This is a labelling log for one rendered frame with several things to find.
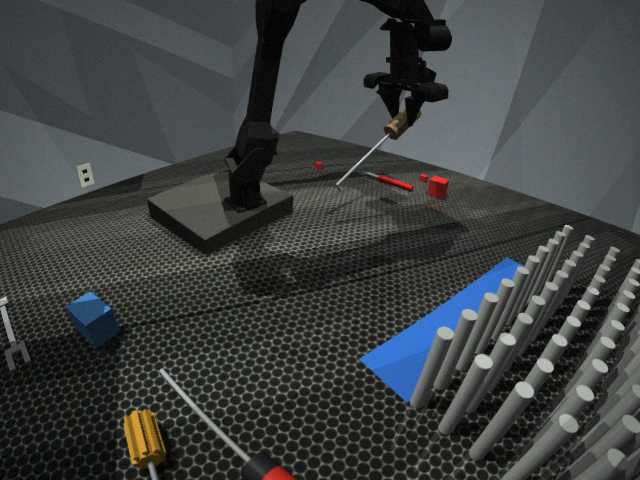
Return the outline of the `blue cube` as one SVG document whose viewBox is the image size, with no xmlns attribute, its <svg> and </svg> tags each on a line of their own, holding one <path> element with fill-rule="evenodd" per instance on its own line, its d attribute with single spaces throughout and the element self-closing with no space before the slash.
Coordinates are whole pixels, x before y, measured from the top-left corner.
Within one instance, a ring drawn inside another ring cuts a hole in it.
<svg viewBox="0 0 640 480">
<path fill-rule="evenodd" d="M 76 329 L 96 348 L 120 332 L 112 308 L 91 292 L 70 303 L 66 309 Z"/>
</svg>

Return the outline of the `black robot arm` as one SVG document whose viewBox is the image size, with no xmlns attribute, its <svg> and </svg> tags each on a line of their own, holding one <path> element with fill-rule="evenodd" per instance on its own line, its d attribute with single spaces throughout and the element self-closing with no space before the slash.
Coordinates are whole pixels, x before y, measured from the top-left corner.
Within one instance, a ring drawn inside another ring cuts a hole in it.
<svg viewBox="0 0 640 480">
<path fill-rule="evenodd" d="M 256 0 L 258 45 L 247 114 L 233 150 L 224 158 L 229 168 L 230 196 L 223 200 L 237 213 L 267 203 L 260 196 L 259 180 L 273 155 L 277 155 L 280 133 L 271 127 L 271 114 L 280 58 L 284 41 L 305 1 Z M 446 51 L 451 46 L 452 36 L 446 20 L 433 19 L 424 0 L 360 1 L 392 17 L 380 26 L 381 30 L 390 31 L 391 53 L 417 54 L 418 49 Z"/>
</svg>

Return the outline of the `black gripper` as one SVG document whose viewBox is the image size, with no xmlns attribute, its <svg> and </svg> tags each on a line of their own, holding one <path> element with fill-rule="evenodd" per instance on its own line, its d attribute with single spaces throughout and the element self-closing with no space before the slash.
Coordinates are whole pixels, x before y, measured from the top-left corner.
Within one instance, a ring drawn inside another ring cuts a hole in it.
<svg viewBox="0 0 640 480">
<path fill-rule="evenodd" d="M 380 95 L 392 119 L 399 113 L 399 97 L 402 90 L 410 91 L 411 96 L 405 98 L 409 127 L 412 127 L 424 102 L 437 102 L 449 97 L 449 90 L 444 84 L 435 82 L 418 84 L 422 80 L 418 76 L 418 63 L 423 60 L 418 56 L 419 53 L 395 54 L 390 52 L 390 57 L 386 57 L 386 62 L 391 63 L 391 74 L 370 73 L 365 76 L 363 83 L 363 87 L 370 89 L 374 89 L 377 84 L 379 85 L 379 91 L 376 90 L 376 94 Z"/>
</svg>

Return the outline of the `red-handled screwdriver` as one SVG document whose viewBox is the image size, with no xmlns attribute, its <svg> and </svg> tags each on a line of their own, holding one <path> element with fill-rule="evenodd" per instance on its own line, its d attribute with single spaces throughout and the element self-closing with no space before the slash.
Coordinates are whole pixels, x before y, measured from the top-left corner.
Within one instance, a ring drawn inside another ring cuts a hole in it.
<svg viewBox="0 0 640 480">
<path fill-rule="evenodd" d="M 183 392 L 182 388 L 174 382 L 164 369 L 160 369 L 159 372 L 184 399 L 184 401 L 188 403 L 194 412 L 197 413 L 200 418 L 202 418 L 203 421 L 246 462 L 246 465 L 241 471 L 241 476 L 244 480 L 297 480 L 265 452 L 259 452 L 252 458 L 249 457 L 248 454 L 236 445 L 231 438 L 229 438 L 206 414 L 203 413 L 203 411 L 185 392 Z"/>
<path fill-rule="evenodd" d="M 377 175 L 374 175 L 374 174 L 371 174 L 371 173 L 368 173 L 368 172 L 364 172 L 364 173 L 366 173 L 367 175 L 376 177 L 379 180 L 382 180 L 384 182 L 390 183 L 390 184 L 392 184 L 394 186 L 400 187 L 402 189 L 405 189 L 405 190 L 408 190 L 408 191 L 411 191 L 411 192 L 414 190 L 414 187 L 412 185 L 405 184 L 405 183 L 402 183 L 402 182 L 399 182 L 397 180 L 393 180 L 393 179 L 390 179 L 390 178 L 387 178 L 387 177 L 384 177 L 384 176 L 377 176 Z"/>
</svg>

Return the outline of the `brown-handled metal rod tool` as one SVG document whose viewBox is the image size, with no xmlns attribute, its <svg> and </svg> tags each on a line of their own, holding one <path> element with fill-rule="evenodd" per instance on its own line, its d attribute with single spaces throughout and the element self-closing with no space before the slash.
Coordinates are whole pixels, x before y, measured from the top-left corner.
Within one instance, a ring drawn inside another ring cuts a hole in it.
<svg viewBox="0 0 640 480">
<path fill-rule="evenodd" d="M 342 192 L 341 187 L 339 186 L 349 175 L 350 173 L 357 168 L 367 157 L 369 157 L 369 155 L 380 146 L 380 144 L 385 141 L 388 137 L 390 137 L 393 140 L 396 140 L 397 138 L 400 137 L 400 135 L 406 131 L 406 129 L 408 128 L 408 121 L 407 121 L 407 115 L 406 115 L 406 107 L 403 108 L 403 110 L 401 112 L 398 113 L 397 116 L 395 116 L 387 125 L 384 126 L 384 131 L 386 133 L 386 136 L 379 141 L 379 143 L 373 147 L 366 156 L 364 156 L 354 167 L 352 167 L 348 173 L 336 184 L 336 187 L 339 189 L 340 192 Z"/>
</svg>

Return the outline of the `blue tape strip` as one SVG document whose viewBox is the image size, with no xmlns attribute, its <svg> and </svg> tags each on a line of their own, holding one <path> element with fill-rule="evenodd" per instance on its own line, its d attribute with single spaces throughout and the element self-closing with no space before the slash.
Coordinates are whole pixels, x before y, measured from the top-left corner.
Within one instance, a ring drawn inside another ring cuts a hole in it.
<svg viewBox="0 0 640 480">
<path fill-rule="evenodd" d="M 440 327 L 455 331 L 464 309 L 478 313 L 486 293 L 497 294 L 502 279 L 512 281 L 518 264 L 505 258 L 477 281 L 408 329 L 359 360 L 404 401 L 409 402 Z"/>
</svg>

